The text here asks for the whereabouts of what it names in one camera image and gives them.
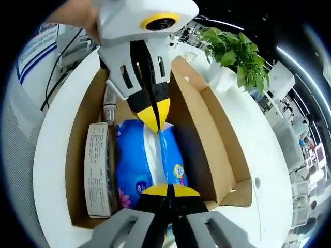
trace product box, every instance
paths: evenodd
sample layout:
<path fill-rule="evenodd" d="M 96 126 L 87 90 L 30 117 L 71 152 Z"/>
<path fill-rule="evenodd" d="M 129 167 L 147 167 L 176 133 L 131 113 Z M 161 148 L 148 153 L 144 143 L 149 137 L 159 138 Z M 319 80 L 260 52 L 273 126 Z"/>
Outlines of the product box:
<path fill-rule="evenodd" d="M 91 218 L 107 218 L 112 213 L 112 185 L 108 166 L 108 125 L 89 125 L 84 159 L 84 188 L 87 213 Z"/>
<path fill-rule="evenodd" d="M 72 224 L 94 228 L 104 219 L 90 218 L 84 194 L 84 154 L 88 127 L 98 121 L 102 110 L 107 72 L 99 70 L 91 82 L 72 128 L 66 161 L 66 194 Z M 222 106 L 212 90 L 182 57 L 172 61 L 170 111 L 167 122 L 184 160 L 189 185 L 197 190 L 207 207 L 219 205 L 248 207 L 252 202 L 249 169 L 240 143 Z M 135 119 L 128 104 L 116 103 L 116 122 Z M 115 130 L 110 130 L 115 170 Z"/>

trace yellow camera ring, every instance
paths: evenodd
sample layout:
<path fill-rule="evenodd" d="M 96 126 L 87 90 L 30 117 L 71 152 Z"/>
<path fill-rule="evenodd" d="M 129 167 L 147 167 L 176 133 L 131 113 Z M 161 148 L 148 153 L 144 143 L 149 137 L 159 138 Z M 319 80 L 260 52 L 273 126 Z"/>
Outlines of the yellow camera ring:
<path fill-rule="evenodd" d="M 175 13 L 158 13 L 146 18 L 140 23 L 140 27 L 150 31 L 160 31 L 172 27 L 179 20 Z"/>

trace white table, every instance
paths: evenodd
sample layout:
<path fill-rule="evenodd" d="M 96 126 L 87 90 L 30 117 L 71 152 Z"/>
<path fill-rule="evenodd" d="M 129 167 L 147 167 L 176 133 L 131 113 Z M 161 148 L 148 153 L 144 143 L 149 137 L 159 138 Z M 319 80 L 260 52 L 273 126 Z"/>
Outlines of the white table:
<path fill-rule="evenodd" d="M 170 58 L 183 55 L 185 51 L 198 55 L 192 65 L 205 75 L 209 64 L 204 52 L 197 48 L 180 43 L 176 49 L 170 48 Z M 99 58 L 94 51 L 78 65 L 58 92 L 38 137 L 34 197 L 39 222 L 51 248 L 77 247 L 91 238 L 91 230 L 71 225 L 65 190 L 65 160 L 74 117 L 98 69 Z M 254 246 L 281 247 L 291 227 L 292 195 L 277 139 L 248 93 L 233 88 L 219 100 L 243 148 L 252 175 L 253 201 L 248 208 L 226 206 L 216 210 L 245 230 Z M 259 189 L 254 184 L 256 178 L 260 180 Z"/>

